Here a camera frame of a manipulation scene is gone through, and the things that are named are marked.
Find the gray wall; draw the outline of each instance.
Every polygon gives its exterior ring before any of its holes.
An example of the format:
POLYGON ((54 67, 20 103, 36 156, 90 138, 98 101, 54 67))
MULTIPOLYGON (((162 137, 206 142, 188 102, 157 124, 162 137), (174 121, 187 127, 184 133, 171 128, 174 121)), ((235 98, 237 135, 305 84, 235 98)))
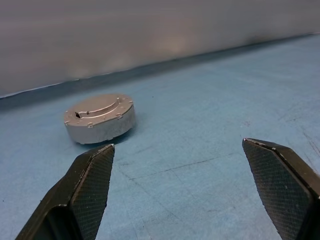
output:
POLYGON ((320 29, 320 0, 2 0, 0 96, 320 29))

